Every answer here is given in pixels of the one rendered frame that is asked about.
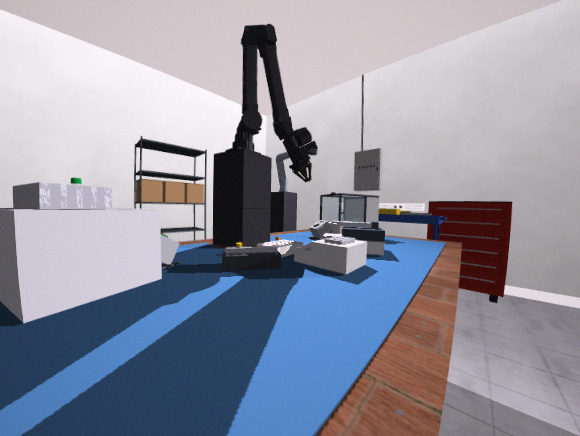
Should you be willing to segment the white tube rack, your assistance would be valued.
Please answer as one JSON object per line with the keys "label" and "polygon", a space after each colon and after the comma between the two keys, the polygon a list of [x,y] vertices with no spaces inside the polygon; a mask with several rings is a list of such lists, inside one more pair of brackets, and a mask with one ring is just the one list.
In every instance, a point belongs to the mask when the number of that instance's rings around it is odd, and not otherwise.
{"label": "white tube rack", "polygon": [[302,247],[303,244],[304,244],[303,242],[279,240],[279,245],[276,245],[276,241],[272,241],[257,244],[257,247],[276,246],[277,251],[281,254],[281,257],[285,257],[294,254],[294,248]]}

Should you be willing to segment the blue bench mat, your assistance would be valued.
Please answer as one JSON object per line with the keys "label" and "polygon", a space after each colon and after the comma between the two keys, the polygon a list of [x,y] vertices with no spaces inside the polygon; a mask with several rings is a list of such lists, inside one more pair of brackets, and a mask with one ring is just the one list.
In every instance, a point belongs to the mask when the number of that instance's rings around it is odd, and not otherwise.
{"label": "blue bench mat", "polygon": [[162,279],[33,321],[0,301],[0,436],[315,436],[445,244],[348,274],[180,245]]}

